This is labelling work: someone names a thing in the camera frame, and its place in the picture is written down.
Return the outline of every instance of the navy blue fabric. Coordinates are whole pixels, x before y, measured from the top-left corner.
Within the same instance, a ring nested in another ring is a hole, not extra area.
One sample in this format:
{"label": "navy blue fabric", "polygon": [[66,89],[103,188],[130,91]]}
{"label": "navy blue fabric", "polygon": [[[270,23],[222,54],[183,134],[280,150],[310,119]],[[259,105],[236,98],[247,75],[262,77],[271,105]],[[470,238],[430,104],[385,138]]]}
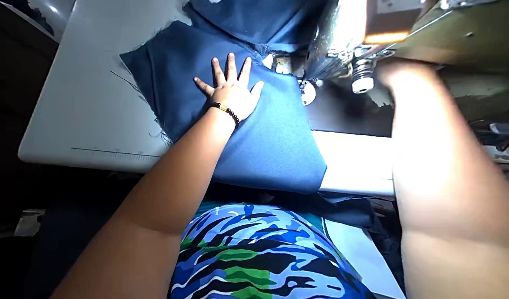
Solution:
{"label": "navy blue fabric", "polygon": [[258,53],[232,38],[178,21],[121,58],[160,126],[176,141],[208,106],[192,78],[211,83],[211,58],[218,57],[224,69],[229,52],[235,53],[238,63],[253,58],[249,88],[260,80],[265,85],[258,106],[225,146],[213,180],[251,188],[316,192],[326,164],[311,134],[296,77],[269,70]]}
{"label": "navy blue fabric", "polygon": [[310,43],[326,0],[191,0],[202,17],[258,52],[293,52]]}

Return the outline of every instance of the industrial sewing machine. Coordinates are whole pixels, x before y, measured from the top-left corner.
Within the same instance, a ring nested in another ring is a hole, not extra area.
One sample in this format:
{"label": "industrial sewing machine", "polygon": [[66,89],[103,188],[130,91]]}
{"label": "industrial sewing machine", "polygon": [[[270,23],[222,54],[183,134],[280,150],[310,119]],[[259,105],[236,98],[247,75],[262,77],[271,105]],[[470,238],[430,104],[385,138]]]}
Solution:
{"label": "industrial sewing machine", "polygon": [[[397,43],[453,10],[495,1],[331,0],[308,48],[301,87],[312,80],[349,78],[354,93],[368,92],[375,85],[376,62],[394,55]],[[433,7],[439,12],[414,27]]]}

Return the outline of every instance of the forearm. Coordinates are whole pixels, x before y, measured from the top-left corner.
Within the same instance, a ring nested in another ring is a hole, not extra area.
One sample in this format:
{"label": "forearm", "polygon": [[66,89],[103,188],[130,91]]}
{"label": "forearm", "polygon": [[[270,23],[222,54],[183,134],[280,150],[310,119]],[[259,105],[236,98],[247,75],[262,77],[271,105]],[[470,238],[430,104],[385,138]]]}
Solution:
{"label": "forearm", "polygon": [[393,173],[404,228],[509,244],[509,184],[435,72],[392,87]]}
{"label": "forearm", "polygon": [[144,227],[182,234],[234,127],[230,115],[210,108],[140,180],[117,214]]}
{"label": "forearm", "polygon": [[392,81],[410,298],[509,298],[509,184],[432,70]]}

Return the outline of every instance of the white table surface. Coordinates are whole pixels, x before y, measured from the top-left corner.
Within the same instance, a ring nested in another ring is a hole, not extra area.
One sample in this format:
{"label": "white table surface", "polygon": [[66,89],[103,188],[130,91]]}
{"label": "white table surface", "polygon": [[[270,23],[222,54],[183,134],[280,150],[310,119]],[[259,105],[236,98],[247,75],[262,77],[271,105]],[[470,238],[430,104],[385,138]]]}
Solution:
{"label": "white table surface", "polygon": [[[20,145],[25,162],[146,172],[167,150],[119,58],[172,20],[184,0],[77,0]],[[328,170],[320,190],[394,194],[391,139],[313,132]]]}

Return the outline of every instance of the blue fabric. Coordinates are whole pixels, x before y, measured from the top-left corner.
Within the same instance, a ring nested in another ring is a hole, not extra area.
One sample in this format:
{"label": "blue fabric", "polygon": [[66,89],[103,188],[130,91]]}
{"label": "blue fabric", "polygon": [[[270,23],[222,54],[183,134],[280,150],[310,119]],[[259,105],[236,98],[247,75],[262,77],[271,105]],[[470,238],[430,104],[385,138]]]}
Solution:
{"label": "blue fabric", "polygon": [[208,106],[192,78],[211,83],[211,58],[218,57],[224,69],[229,52],[235,53],[238,63],[253,58],[249,88],[260,80],[265,85],[257,108],[225,146],[213,180],[251,188],[316,192],[326,164],[311,134],[296,77],[269,70],[258,53],[233,38],[178,21],[121,58],[160,126],[176,141]]}
{"label": "blue fabric", "polygon": [[191,0],[191,4],[212,24],[264,54],[307,46],[326,0]]}

